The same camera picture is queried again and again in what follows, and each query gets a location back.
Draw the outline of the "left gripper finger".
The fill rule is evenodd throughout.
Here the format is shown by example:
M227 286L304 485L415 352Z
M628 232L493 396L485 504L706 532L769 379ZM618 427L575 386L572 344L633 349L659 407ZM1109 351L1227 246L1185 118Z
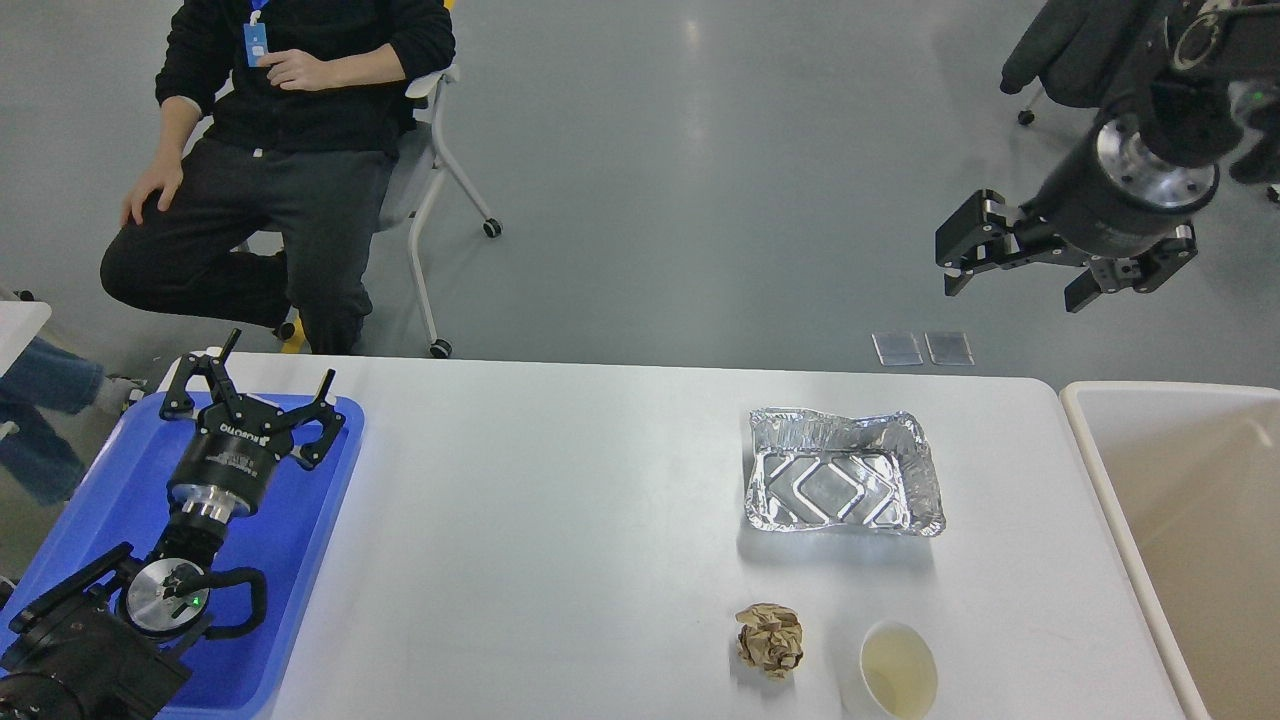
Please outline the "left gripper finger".
M329 391L335 375L334 369L328 369L310 402L278 411L270 419L270 451L279 457L288 452L306 471L311 471L325 460L338 433L346 425L346 415L338 413L329 400ZM321 428L320 436L311 442L300 443L294 432L308 424L319 425Z
M234 328L221 346L221 350L216 354L187 354L177 363L159 410L159 416L163 420L169 421L183 416L193 416L195 401L188 392L188 383L192 377L206 380L214 405L224 405L230 411L233 419L242 418L242 396L227 370L227 360L232 355L241 334L242 331Z

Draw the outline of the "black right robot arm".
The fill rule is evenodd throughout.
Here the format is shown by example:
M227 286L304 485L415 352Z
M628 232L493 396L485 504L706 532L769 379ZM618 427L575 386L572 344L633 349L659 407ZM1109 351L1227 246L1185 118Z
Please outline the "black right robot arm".
M1151 293L1198 252L1193 217L1219 191L1221 160L1277 196L1279 9L1275 1L1048 1L1001 70L1052 102L1094 110L1037 195L1011 206L975 191L936 231L943 291L1034 263L1079 270L1078 313L1123 290Z

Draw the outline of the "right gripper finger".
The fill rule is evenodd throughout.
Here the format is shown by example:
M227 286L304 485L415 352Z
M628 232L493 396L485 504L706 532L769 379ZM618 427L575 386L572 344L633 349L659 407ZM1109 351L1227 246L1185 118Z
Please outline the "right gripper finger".
M1009 206L993 190L978 190L934 233L934 264L943 292L957 296L978 274L1033 263L1085 266L1088 256L1044 218Z
M1084 272L1064 290L1065 309L1079 313L1102 295L1121 290L1155 292L1197 254L1193 224L1181 224L1134 258L1091 258L1083 264Z

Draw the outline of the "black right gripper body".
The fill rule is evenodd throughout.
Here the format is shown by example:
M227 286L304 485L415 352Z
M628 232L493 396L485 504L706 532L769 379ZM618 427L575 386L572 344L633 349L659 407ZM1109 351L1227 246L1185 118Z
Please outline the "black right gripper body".
M1097 122L1021 208L1020 238L1055 237L1093 258L1135 258L1213 199L1220 169L1152 151L1132 113Z

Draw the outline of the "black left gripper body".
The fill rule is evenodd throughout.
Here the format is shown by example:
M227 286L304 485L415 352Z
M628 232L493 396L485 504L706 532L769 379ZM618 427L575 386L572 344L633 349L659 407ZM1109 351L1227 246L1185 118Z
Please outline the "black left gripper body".
M255 515L284 456L294 452L294 430L314 419L308 407L284 410L264 398L241 396L238 410L225 398L195 410L184 391L165 395L165 419L195 420L195 434L166 484L174 514L229 521Z

